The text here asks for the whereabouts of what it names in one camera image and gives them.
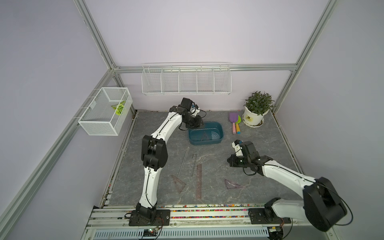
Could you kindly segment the pink triangle ruler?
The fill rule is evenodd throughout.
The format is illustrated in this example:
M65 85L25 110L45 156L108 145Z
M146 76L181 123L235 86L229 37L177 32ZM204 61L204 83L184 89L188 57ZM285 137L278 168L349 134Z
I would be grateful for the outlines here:
M173 183L175 185L177 192L180 194L184 190L187 184L174 175L171 175L171 178L173 180Z
M200 139L201 142L206 142L211 140L206 130L202 130L201 132L202 132L201 139Z

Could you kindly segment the purple triangle ruler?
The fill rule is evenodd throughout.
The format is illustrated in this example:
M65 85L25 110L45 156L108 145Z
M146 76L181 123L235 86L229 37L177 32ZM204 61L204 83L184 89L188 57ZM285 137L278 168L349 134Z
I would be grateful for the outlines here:
M227 190L234 190L234 189L242 189L243 188L243 186L241 186L241 185L239 185L233 181L227 180L227 179L225 179L224 182L225 182L225 186L226 186Z

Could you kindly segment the long pink straight ruler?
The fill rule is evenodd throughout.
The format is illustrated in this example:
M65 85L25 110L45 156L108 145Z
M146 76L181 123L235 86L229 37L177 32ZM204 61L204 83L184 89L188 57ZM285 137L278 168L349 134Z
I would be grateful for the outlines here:
M201 198L202 198L202 164L198 164L196 199L200 200Z

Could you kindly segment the clear blue protractor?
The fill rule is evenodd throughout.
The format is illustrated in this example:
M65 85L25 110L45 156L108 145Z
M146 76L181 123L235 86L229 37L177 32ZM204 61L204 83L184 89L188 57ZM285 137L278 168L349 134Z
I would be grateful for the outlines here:
M212 141L219 141L222 139L222 135L217 130L211 130L210 137Z

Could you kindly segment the teal plastic storage box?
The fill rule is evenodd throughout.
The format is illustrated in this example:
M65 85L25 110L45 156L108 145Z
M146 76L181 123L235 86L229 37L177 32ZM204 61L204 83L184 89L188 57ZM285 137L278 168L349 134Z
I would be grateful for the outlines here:
M218 122L205 122L196 129L188 130L189 141L194 146L213 145L221 143L224 132Z

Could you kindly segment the white mesh side basket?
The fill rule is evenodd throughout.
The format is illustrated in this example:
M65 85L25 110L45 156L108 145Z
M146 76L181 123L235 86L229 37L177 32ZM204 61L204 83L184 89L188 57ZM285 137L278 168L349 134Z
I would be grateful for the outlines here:
M112 106L122 101L126 101L125 108L118 116ZM103 87L79 117L78 124L90 136L118 136L132 103L128 88Z

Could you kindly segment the green leaf toy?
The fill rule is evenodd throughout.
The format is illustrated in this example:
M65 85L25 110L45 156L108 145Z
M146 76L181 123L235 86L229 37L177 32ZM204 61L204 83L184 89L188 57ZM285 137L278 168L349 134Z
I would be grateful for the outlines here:
M112 108L115 110L115 114L120 116L125 108L126 101L122 101L117 105L112 106Z

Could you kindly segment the potted green plant white pot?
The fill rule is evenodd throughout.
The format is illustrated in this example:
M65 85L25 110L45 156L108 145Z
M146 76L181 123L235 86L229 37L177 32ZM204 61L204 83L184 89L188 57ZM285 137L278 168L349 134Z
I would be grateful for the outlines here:
M264 116L270 111L274 100L266 92L256 91L246 99L244 104L245 111L242 119L246 126L259 128L265 122Z

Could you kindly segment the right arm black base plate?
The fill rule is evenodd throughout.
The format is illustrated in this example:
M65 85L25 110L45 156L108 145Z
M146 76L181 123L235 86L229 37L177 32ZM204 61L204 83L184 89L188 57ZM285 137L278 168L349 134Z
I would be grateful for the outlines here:
M284 225L291 224L290 218L280 218L271 209L265 208L252 208L249 209L248 215L252 225L272 224L272 225Z

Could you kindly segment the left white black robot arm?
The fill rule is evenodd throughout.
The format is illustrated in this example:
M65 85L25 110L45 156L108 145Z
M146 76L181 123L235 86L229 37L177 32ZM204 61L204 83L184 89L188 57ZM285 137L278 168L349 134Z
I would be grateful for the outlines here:
M136 207L140 214L152 214L156 210L160 176L168 161L168 140L183 123L187 128L200 127L202 124L200 111L195 103L173 106L162 124L151 135L143 137L141 159L145 179L142 195Z

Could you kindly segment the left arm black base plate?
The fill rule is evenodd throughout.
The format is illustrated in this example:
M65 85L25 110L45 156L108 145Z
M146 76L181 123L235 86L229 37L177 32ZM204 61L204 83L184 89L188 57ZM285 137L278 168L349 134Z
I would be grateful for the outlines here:
M170 215L170 210L134 210L129 217L129 226L168 226L171 220Z

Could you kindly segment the aluminium rail frame front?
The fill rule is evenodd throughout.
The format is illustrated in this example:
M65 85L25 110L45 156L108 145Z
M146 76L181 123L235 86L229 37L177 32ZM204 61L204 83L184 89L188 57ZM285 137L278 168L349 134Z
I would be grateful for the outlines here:
M132 206L114 206L91 212L83 240L337 240L334 229L321 232L310 223L291 219L291 224L252 225L249 209L258 204L166 205L170 210L168 226L130 227ZM144 229L156 229L157 237L142 239Z

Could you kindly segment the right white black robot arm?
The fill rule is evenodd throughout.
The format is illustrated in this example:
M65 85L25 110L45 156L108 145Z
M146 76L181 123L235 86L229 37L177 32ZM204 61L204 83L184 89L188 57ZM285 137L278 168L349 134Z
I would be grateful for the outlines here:
M315 179L295 172L268 156L260 156L252 142L232 142L235 152L228 159L230 167L249 168L253 175L270 178L295 192L300 200L274 198L264 206L267 221L284 218L310 223L326 232L351 212L327 178Z

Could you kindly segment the short clear straight ruler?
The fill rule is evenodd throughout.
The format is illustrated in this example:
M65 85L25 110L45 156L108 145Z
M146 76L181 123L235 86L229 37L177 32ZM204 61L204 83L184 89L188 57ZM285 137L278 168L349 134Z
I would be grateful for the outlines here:
M192 159L193 159L193 168L192 168L192 174L191 174L192 177L193 177L194 174L195 174L195 168L196 168L196 164L197 164L197 158L198 158L198 154L194 153L193 156L192 156Z

